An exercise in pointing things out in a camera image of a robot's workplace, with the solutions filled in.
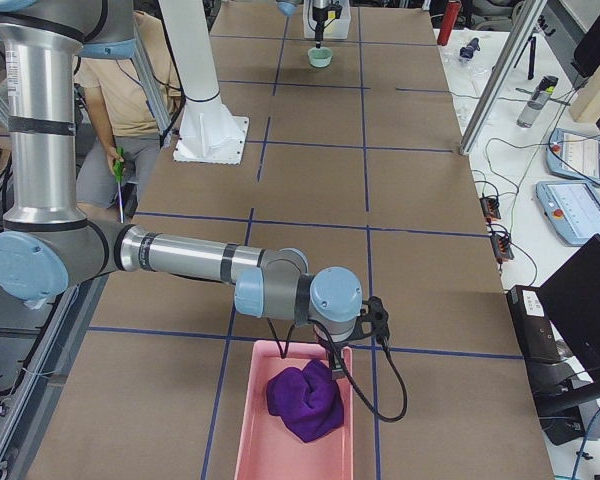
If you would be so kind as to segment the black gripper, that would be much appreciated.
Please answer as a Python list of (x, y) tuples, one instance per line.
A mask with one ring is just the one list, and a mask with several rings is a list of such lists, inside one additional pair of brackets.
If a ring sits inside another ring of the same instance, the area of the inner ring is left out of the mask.
[(314, 331), (317, 343), (326, 351), (328, 356), (331, 378), (339, 380), (345, 377), (342, 361), (343, 350), (348, 346), (346, 341), (336, 342), (331, 337), (327, 338), (325, 333)]

